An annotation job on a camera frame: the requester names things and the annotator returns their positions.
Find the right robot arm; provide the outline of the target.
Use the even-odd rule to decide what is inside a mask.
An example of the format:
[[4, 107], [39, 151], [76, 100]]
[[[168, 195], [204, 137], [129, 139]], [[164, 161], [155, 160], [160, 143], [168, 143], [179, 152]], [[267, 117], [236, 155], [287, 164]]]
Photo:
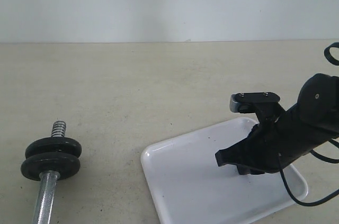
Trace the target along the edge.
[[250, 133], [215, 154], [219, 167], [234, 165], [241, 175], [277, 173], [314, 148], [338, 138], [338, 77], [316, 74], [285, 110], [272, 92], [237, 93], [234, 113], [257, 116]]

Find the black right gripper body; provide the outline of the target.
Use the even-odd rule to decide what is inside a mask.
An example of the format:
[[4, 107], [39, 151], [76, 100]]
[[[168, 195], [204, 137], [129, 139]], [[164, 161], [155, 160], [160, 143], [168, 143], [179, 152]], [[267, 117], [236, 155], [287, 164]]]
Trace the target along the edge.
[[273, 174], [317, 147], [318, 129], [287, 110], [274, 123], [254, 126], [246, 139], [254, 143], [253, 163]]

